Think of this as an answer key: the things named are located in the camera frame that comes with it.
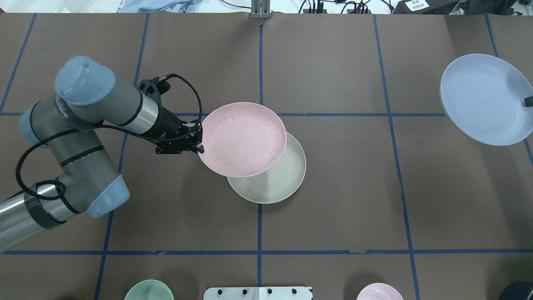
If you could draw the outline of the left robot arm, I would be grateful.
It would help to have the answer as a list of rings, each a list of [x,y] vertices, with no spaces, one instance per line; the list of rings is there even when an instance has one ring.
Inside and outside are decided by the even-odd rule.
[[[105,150],[98,129],[116,130],[155,145],[156,151],[181,154],[204,151],[202,102],[195,88],[198,116],[179,119],[162,106],[170,89],[168,74],[142,80],[136,87],[90,57],[69,59],[55,78],[55,93],[38,101],[20,119],[22,135],[32,146],[15,169],[20,192],[1,204],[1,251],[53,230],[80,213],[103,216],[131,194]],[[27,185],[22,168],[38,148],[50,149],[63,173]]]

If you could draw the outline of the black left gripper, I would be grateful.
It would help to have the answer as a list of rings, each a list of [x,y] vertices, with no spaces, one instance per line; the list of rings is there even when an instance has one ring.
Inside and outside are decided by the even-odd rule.
[[[183,152],[204,153],[201,119],[186,122],[166,108],[162,108],[156,123],[151,128],[151,137],[159,139],[155,144],[158,155],[178,155]]]

